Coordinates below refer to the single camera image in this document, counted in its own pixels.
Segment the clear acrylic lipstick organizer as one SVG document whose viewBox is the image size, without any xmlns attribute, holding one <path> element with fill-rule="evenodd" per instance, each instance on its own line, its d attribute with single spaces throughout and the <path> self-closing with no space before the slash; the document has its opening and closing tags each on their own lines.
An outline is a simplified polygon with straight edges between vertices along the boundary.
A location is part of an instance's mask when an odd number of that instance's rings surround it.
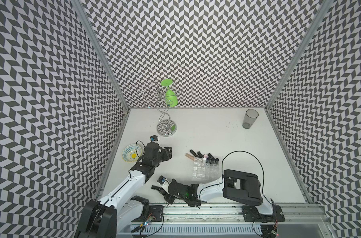
<svg viewBox="0 0 361 238">
<path fill-rule="evenodd" d="M 210 164 L 210 159 L 207 158 L 206 163 L 203 163 L 203 158 L 195 158 L 193 162 L 192 178 L 199 183 L 207 183 L 218 179 L 221 176 L 219 163 L 217 165 Z"/>
</svg>

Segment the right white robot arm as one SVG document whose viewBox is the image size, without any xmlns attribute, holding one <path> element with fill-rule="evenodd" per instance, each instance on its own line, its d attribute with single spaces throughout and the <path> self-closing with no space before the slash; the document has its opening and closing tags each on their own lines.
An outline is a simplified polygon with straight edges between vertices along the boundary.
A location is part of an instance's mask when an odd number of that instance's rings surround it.
<svg viewBox="0 0 361 238">
<path fill-rule="evenodd" d="M 235 170 L 224 170 L 223 175 L 208 183 L 185 185 L 175 179 L 158 178 L 158 186 L 151 189 L 158 191 L 169 204 L 175 199 L 184 201 L 190 207 L 200 207 L 215 198 L 226 198 L 247 206 L 254 206 L 262 215 L 272 215 L 273 205 L 262 194 L 261 183 L 257 175 Z"/>
</svg>

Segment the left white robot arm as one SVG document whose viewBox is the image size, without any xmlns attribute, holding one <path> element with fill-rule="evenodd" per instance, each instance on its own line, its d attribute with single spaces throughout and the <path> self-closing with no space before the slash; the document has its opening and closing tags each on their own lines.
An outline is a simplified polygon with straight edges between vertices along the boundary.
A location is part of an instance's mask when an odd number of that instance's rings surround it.
<svg viewBox="0 0 361 238">
<path fill-rule="evenodd" d="M 108 195 L 91 200 L 81 211 L 75 238 L 115 238 L 129 223 L 148 216 L 149 200 L 134 196 L 161 162 L 172 158 L 172 148 L 148 143 L 126 178 Z"/>
</svg>

